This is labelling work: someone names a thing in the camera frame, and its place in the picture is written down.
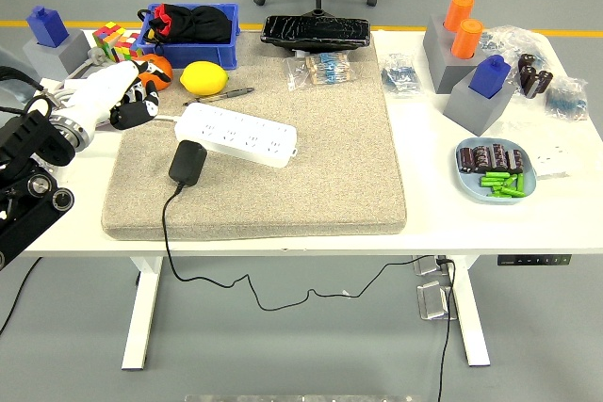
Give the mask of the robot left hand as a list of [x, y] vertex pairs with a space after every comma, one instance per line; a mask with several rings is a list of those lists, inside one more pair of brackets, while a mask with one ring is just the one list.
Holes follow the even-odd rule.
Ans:
[[105, 121], [125, 130], [154, 119], [159, 106], [156, 83], [142, 83], [140, 76], [144, 73], [163, 82], [171, 81], [149, 61], [128, 60], [111, 65], [85, 79], [68, 105], [51, 115], [50, 122], [90, 135]]

